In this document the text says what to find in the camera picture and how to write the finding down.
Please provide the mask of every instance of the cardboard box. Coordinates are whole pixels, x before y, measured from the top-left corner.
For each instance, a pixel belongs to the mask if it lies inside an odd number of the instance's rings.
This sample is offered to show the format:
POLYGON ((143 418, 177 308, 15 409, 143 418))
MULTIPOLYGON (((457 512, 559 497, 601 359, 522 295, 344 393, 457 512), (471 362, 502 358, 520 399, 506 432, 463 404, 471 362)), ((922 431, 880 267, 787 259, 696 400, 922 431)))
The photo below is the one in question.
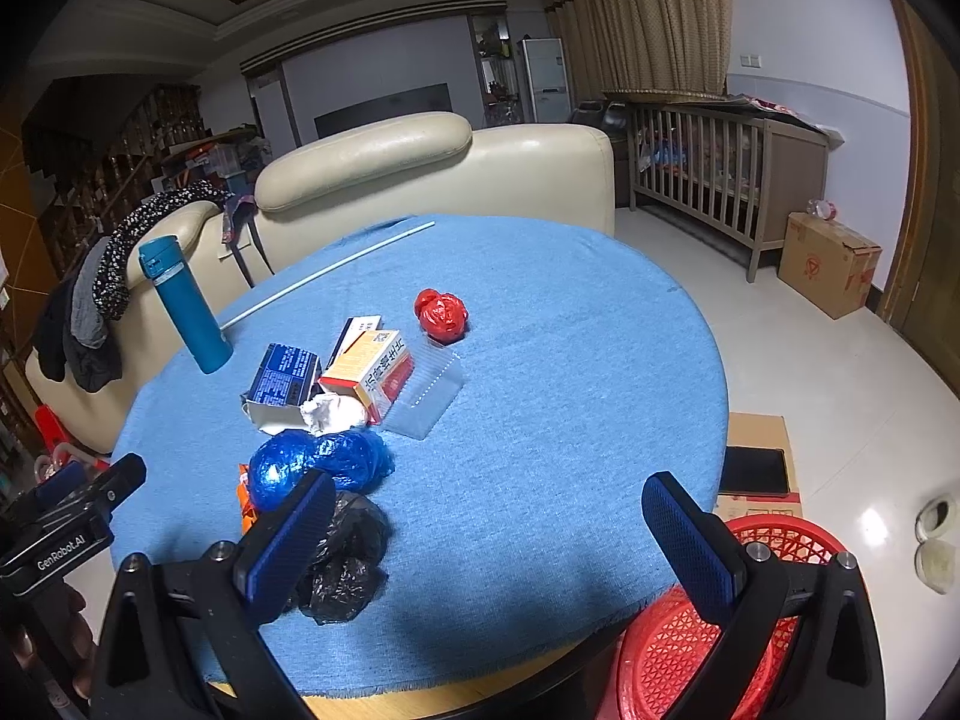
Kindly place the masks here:
POLYGON ((363 333, 366 333, 368 330, 379 330, 380 319, 381 317, 378 316, 350 317, 344 322, 344 329, 340 331, 340 337, 337 338, 337 343, 333 344, 333 352, 330 354, 330 359, 326 363, 326 366, 330 367, 330 365, 333 365, 333 361, 353 346, 353 342, 356 341, 357 338, 360 338, 363 333))
POLYGON ((319 372, 320 360, 313 352, 271 343, 253 384, 240 396, 244 413, 271 436, 289 428, 305 430, 299 407, 310 399, 319 372))
POLYGON ((829 317, 867 302, 880 247, 836 221, 790 214, 779 277, 829 317))
POLYGON ((378 425, 413 370, 413 358, 398 330, 367 330, 333 361, 320 377, 320 386, 358 398, 371 424, 378 425))
POLYGON ((723 521, 733 517, 745 517, 747 514, 789 514, 791 517, 803 517, 797 472, 793 467, 793 453, 790 451, 790 440, 786 435, 786 423, 782 416, 731 412, 727 445, 784 450, 786 478, 790 485, 790 493, 783 497, 720 495, 713 508, 713 513, 717 517, 723 521))

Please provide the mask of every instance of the white plastic rod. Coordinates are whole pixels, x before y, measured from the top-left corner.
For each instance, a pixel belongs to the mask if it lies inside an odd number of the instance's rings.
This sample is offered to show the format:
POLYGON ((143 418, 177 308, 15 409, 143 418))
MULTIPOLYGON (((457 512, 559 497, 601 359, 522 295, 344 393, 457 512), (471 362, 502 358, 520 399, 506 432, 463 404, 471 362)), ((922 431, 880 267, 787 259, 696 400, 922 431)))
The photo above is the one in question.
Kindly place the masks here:
POLYGON ((264 306, 269 306, 275 300, 280 300, 280 298, 283 298, 283 295, 289 295, 289 293, 291 293, 293 290, 299 290, 299 288, 301 288, 304 284, 309 284, 315 278, 320 278, 320 276, 325 276, 329 274, 330 271, 336 271, 336 269, 338 269, 342 265, 351 263, 354 260, 359 260, 365 254, 370 254, 372 251, 376 251, 378 250, 378 248, 383 248, 386 245, 395 244, 400 239, 406 238, 408 235, 412 235, 414 233, 424 231, 426 228, 432 227, 434 224, 436 224, 435 221, 429 221, 426 224, 419 225, 419 227, 413 227, 412 229, 404 230, 403 232, 401 232, 398 235, 395 235, 392 238, 387 238, 387 240, 381 241, 379 244, 373 244, 371 247, 367 247, 364 250, 356 252, 356 254, 351 254, 349 257, 344 257, 344 259, 340 260, 339 262, 335 262, 333 263, 333 265, 328 265, 326 266, 326 268, 322 269, 321 271, 317 271, 315 274, 311 274, 306 278, 302 278, 301 280, 296 282, 296 284, 291 284, 289 287, 285 287, 284 289, 280 290, 276 295, 270 295, 270 298, 261 300, 261 302, 257 303, 256 306, 246 309, 246 311, 241 312, 240 314, 237 314, 236 317, 231 319, 226 324, 221 325, 220 329, 227 330, 230 327, 233 327, 234 324, 237 324, 237 322, 241 322, 242 319, 246 319, 250 314, 256 313, 264 306))

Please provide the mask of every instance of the screw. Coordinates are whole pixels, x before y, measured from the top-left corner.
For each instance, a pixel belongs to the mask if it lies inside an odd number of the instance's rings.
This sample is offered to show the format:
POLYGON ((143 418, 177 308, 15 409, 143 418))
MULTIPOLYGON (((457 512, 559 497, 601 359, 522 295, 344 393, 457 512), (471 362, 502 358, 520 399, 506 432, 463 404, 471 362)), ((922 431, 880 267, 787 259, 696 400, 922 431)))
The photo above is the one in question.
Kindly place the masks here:
POLYGON ((756 560, 757 562, 767 562, 770 560, 770 547, 764 544, 762 541, 751 541, 747 544, 747 554, 750 556, 751 560, 756 560))
POLYGON ((208 555, 210 555, 211 560, 216 560, 220 562, 221 560, 227 560, 230 555, 233 554, 233 542, 232 541, 217 541, 212 547, 208 555))
POLYGON ((147 556, 142 552, 134 552, 133 555, 127 555, 124 558, 122 565, 120 565, 121 571, 126 571, 128 574, 133 574, 134 571, 139 571, 146 565, 147 556))
POLYGON ((837 562, 847 570, 856 568, 856 557, 852 552, 838 552, 836 557, 837 562))

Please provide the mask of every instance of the blue gripper pad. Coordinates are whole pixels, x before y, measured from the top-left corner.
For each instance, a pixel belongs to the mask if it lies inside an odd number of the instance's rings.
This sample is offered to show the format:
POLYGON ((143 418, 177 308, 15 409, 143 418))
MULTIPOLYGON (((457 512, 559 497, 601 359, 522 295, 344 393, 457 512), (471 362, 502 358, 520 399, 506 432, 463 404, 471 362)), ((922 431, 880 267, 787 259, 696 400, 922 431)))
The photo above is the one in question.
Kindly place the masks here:
POLYGON ((323 471, 307 471, 273 512, 261 514, 240 539, 233 583, 248 619, 264 625, 280 616, 294 586, 326 536, 336 490, 323 471))
POLYGON ((700 618, 725 626, 746 583, 739 542, 667 471, 647 479, 641 504, 647 527, 700 618))
POLYGON ((67 495, 86 484, 86 470, 82 463, 71 460, 62 469, 34 488, 37 507, 46 512, 53 509, 67 495))

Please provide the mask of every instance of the curtain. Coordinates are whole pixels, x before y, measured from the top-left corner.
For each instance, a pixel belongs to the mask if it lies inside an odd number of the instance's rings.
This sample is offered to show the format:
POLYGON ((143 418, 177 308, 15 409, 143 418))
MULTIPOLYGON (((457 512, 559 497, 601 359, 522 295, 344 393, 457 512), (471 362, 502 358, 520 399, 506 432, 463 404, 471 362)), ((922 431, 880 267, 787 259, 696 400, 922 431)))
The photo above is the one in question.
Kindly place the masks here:
POLYGON ((731 0, 544 0, 563 40, 575 100, 603 92, 720 94, 731 0))

